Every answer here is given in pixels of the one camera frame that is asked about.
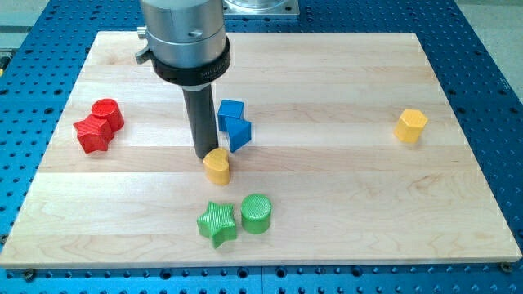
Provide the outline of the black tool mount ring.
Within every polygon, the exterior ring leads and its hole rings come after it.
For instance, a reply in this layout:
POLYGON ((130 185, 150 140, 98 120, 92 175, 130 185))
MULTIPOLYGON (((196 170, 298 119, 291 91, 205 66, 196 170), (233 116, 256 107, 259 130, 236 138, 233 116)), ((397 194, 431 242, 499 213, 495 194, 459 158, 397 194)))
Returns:
POLYGON ((171 65, 164 64, 154 54, 151 55, 150 60, 155 73, 162 80, 181 87, 201 86, 218 79, 230 67, 230 39, 228 36, 226 36, 224 50, 214 61, 198 67, 173 67, 171 65))

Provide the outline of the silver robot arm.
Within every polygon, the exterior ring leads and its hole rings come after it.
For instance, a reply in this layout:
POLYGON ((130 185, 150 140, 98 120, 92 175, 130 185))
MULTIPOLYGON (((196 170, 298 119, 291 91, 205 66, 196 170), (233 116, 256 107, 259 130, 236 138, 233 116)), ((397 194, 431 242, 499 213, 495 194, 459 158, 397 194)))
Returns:
POLYGON ((136 62, 152 63, 164 81, 181 87, 194 150, 204 158, 218 147, 212 82, 230 66, 221 0, 141 0, 147 41, 136 62))

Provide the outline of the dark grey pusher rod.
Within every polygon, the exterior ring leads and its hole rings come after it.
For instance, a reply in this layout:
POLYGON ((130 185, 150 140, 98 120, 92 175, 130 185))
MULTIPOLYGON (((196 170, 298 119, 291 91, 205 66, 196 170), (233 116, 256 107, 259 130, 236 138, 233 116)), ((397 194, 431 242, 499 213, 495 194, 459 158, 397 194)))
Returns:
POLYGON ((209 152, 219 146, 212 85, 183 87, 182 90, 194 150, 198 158, 204 159, 209 152))

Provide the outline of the clear robot base plate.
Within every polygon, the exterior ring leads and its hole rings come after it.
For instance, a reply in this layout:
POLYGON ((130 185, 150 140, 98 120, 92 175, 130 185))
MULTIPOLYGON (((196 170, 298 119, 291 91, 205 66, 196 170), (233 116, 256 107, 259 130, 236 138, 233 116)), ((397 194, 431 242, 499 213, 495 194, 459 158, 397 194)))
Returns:
POLYGON ((298 0, 223 0, 228 16, 298 16, 298 0))

